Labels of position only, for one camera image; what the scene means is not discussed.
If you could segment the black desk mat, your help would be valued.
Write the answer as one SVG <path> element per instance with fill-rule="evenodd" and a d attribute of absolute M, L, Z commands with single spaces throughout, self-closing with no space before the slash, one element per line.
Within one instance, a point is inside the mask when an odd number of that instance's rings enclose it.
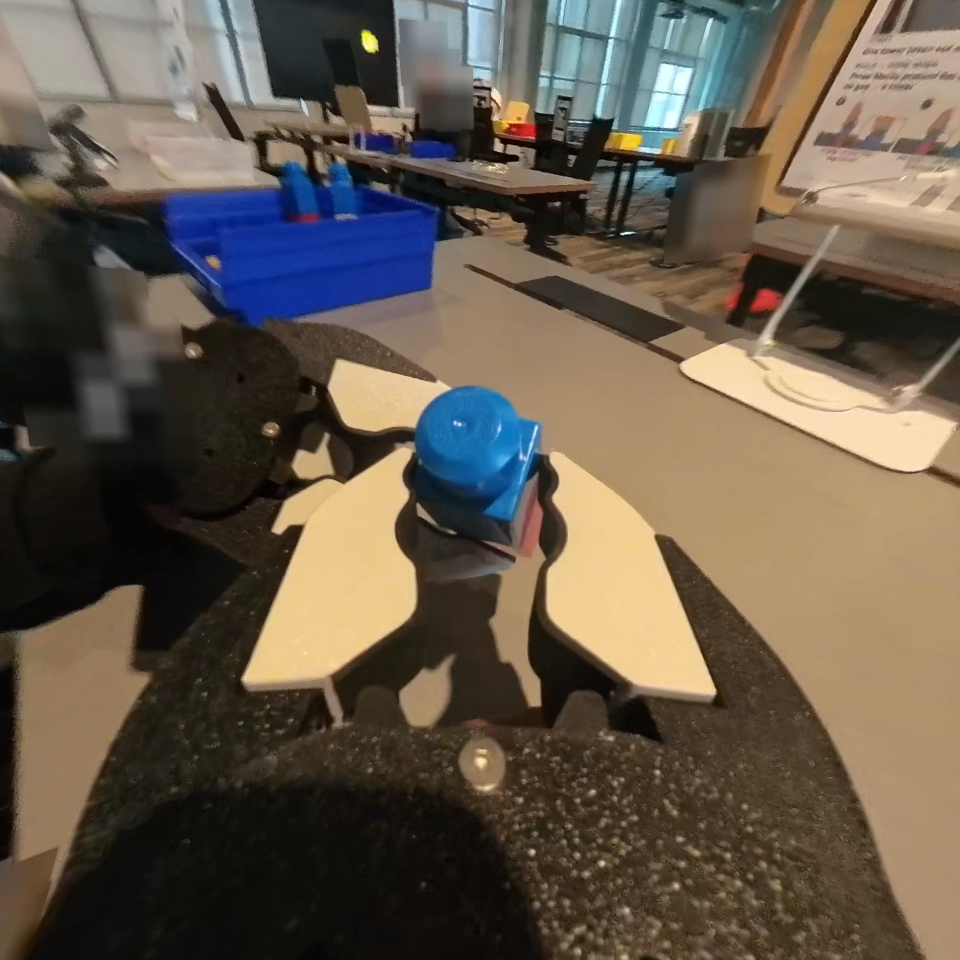
<path fill-rule="evenodd" d="M 517 285 L 517 290 L 642 344 L 650 344 L 684 329 L 672 318 L 558 275 L 523 281 Z"/>

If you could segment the blue mega block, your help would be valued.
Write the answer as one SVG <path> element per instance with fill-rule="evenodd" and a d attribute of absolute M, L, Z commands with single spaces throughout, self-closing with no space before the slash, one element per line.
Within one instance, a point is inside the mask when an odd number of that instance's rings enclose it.
<path fill-rule="evenodd" d="M 542 434 L 539 422 L 495 390 L 467 386 L 440 395 L 414 429 L 417 506 L 446 533 L 505 544 L 527 483 L 540 480 Z"/>

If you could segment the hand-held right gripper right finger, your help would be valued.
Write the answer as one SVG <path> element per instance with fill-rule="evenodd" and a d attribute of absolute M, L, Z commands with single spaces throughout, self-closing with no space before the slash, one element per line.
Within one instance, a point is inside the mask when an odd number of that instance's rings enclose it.
<path fill-rule="evenodd" d="M 535 608 L 548 635 L 616 688 L 714 703 L 714 679 L 653 527 L 568 455 L 552 452 L 542 464 Z"/>

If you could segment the black monitor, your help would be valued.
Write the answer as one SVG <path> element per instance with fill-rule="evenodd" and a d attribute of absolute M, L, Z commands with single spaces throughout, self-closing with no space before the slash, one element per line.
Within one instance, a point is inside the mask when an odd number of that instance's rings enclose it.
<path fill-rule="evenodd" d="M 337 106 L 337 87 L 376 107 L 401 104 L 393 1 L 254 1 L 271 91 Z"/>

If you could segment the white clipboard stand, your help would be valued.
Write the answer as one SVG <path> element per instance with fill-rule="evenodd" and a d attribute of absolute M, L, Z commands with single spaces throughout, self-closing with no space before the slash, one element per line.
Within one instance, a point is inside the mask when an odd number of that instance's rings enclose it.
<path fill-rule="evenodd" d="M 766 385 L 789 402 L 823 412 L 857 409 L 884 414 L 905 411 L 958 355 L 954 341 L 917 380 L 893 388 L 878 400 L 856 399 L 855 387 L 841 387 L 835 374 L 800 372 L 797 362 L 773 363 L 777 333 L 786 312 L 826 259 L 845 230 L 890 240 L 958 252 L 958 213 L 946 206 L 949 193 L 958 197 L 958 159 L 941 159 L 932 166 L 915 165 L 888 177 L 808 188 L 788 208 L 786 217 L 823 225 L 822 240 L 803 262 L 788 289 L 750 349 L 750 358 L 764 371 Z"/>

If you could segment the black office chair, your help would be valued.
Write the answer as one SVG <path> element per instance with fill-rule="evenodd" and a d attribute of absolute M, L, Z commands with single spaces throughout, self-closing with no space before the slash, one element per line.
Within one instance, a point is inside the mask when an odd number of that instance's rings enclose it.
<path fill-rule="evenodd" d="M 536 114 L 532 169 L 589 182 L 606 151 L 606 144 L 614 126 L 613 117 L 594 117 L 581 141 L 559 141 L 553 138 L 553 117 Z"/>

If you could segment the red mega block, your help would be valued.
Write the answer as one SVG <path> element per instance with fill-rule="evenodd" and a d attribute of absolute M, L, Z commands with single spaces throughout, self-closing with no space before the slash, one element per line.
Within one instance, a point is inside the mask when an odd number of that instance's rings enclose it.
<path fill-rule="evenodd" d="M 538 552 L 544 524 L 540 487 L 538 477 L 529 480 L 510 524 L 508 540 L 505 543 L 489 541 L 487 545 L 491 549 L 520 559 L 531 559 Z"/>

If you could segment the group of mega block towers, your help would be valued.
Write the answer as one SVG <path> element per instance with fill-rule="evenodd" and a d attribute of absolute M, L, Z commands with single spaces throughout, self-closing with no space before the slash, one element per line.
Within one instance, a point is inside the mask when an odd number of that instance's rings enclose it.
<path fill-rule="evenodd" d="M 342 160 L 334 161 L 327 171 L 326 195 L 336 220 L 350 221 L 359 216 L 354 180 Z M 294 222 L 313 223 L 323 219 L 317 185 L 306 168 L 294 161 L 286 161 L 279 175 L 282 209 Z"/>

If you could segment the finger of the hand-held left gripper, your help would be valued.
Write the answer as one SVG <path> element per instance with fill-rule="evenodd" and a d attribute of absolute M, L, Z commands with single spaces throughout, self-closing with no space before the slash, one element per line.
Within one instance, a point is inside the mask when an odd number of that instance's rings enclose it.
<path fill-rule="evenodd" d="M 426 381 L 338 358 L 327 394 L 340 423 L 362 434 L 414 431 L 431 402 L 447 393 L 442 381 Z"/>
<path fill-rule="evenodd" d="M 333 434 L 310 434 L 291 460 L 296 491 L 286 496 L 271 524 L 271 533 L 281 535 L 303 527 L 316 510 L 346 483 L 338 467 L 347 464 L 347 449 Z"/>

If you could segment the background office desk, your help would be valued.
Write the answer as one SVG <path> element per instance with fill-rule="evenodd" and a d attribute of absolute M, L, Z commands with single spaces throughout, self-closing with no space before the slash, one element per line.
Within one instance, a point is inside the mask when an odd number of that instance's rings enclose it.
<path fill-rule="evenodd" d="M 613 180 L 606 197 L 606 208 L 602 231 L 606 235 L 624 234 L 626 217 L 633 196 L 635 181 L 642 165 L 660 170 L 671 176 L 689 172 L 696 165 L 705 162 L 702 157 L 689 157 L 676 152 L 657 150 L 605 149 L 601 153 L 601 162 L 614 165 Z"/>
<path fill-rule="evenodd" d="M 417 159 L 341 144 L 328 145 L 325 152 L 376 173 L 392 192 L 429 203 L 442 217 L 459 209 L 504 214 L 525 228 L 529 252 L 564 266 L 570 261 L 557 240 L 583 233 L 594 189 L 589 180 L 512 164 L 497 170 L 481 161 Z"/>

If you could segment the large blue plastic bin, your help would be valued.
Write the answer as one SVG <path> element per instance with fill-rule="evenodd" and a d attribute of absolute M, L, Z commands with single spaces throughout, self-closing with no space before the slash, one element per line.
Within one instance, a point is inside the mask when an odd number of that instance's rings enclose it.
<path fill-rule="evenodd" d="M 439 211 L 432 205 L 367 186 L 355 187 L 355 191 L 359 205 L 358 218 L 366 214 L 432 208 L 437 212 L 438 232 Z M 326 187 L 318 187 L 318 199 L 322 214 L 320 220 L 334 219 Z M 210 295 L 208 289 L 211 271 L 220 267 L 215 257 L 219 247 L 219 232 L 278 220 L 294 222 L 283 211 L 281 190 L 278 188 L 174 195 L 164 205 L 164 217 L 167 235 L 183 270 L 214 302 L 231 313 L 234 312 L 225 309 Z"/>

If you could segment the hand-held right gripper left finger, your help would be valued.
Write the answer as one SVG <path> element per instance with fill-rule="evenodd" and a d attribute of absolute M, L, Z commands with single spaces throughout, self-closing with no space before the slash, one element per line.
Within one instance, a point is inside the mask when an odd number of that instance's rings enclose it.
<path fill-rule="evenodd" d="M 333 722 L 347 721 L 337 682 L 418 605 L 416 568 L 397 534 L 412 459 L 411 448 L 393 450 L 302 526 L 241 677 L 247 692 L 318 690 Z"/>

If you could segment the wooden clipboard with instruction sheet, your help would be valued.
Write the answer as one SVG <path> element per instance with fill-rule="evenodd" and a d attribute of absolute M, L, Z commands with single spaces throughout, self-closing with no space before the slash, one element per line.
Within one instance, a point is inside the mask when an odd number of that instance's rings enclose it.
<path fill-rule="evenodd" d="M 959 3 L 873 2 L 779 190 L 957 230 L 958 165 Z"/>

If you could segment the white desk mat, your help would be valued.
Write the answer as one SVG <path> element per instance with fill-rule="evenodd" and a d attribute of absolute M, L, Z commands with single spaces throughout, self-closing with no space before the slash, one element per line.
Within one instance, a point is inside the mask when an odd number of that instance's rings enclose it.
<path fill-rule="evenodd" d="M 790 402 L 766 385 L 764 370 L 751 358 L 753 344 L 737 339 L 715 345 L 684 359 L 679 371 L 720 396 L 890 472 L 926 472 L 958 439 L 958 411 L 926 393 L 893 414 L 832 413 Z M 801 373 L 835 375 L 841 387 L 856 388 L 857 400 L 882 400 L 892 391 L 876 378 L 789 345 L 778 344 L 772 360 L 775 365 L 797 362 Z"/>

